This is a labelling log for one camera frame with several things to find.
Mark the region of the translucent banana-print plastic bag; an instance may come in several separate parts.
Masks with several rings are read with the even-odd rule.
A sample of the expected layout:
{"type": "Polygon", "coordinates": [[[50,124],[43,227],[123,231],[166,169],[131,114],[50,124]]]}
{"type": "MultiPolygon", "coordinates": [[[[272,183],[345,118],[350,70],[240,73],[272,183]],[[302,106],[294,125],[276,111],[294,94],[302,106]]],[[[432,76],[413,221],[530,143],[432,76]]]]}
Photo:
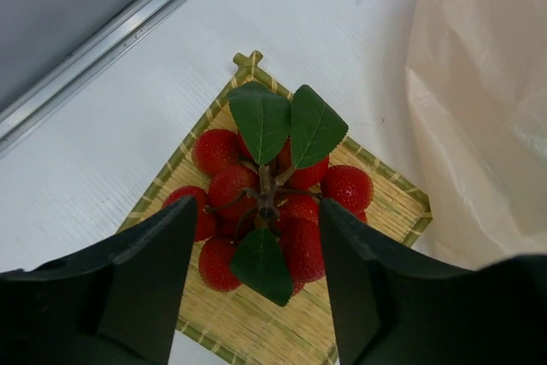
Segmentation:
{"type": "Polygon", "coordinates": [[[426,253],[478,268],[546,250],[546,0],[417,0],[406,94],[426,253]]]}

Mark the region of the red fake berry bunch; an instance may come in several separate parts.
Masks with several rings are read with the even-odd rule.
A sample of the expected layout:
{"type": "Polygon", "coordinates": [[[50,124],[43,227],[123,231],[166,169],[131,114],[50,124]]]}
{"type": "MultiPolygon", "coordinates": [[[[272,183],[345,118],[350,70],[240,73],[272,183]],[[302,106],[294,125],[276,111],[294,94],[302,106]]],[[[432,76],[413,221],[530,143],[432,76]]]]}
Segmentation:
{"type": "Polygon", "coordinates": [[[248,286],[284,306],[325,274],[319,201],[364,219],[373,182],[359,168],[330,164],[348,125],[310,86],[287,98],[251,81],[227,101],[235,128],[202,132],[191,151],[208,186],[183,185],[166,201],[197,201],[197,266],[207,287],[248,286]]]}

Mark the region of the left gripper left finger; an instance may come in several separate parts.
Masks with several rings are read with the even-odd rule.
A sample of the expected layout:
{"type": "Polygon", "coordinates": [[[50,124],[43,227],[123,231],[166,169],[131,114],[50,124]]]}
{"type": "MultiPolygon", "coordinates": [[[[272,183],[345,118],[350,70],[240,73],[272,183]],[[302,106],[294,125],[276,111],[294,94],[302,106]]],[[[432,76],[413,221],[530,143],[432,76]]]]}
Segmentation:
{"type": "Polygon", "coordinates": [[[197,227],[183,197],[32,270],[1,275],[4,364],[165,364],[197,227]]]}

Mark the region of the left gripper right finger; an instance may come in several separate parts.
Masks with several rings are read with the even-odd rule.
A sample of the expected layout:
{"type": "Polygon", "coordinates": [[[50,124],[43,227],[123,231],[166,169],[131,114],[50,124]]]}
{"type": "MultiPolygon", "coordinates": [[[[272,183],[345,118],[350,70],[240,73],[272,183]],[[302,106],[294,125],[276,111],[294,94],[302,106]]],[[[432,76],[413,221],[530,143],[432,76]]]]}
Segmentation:
{"type": "Polygon", "coordinates": [[[320,203],[321,245],[343,364],[543,364],[546,258],[467,270],[320,203]]]}

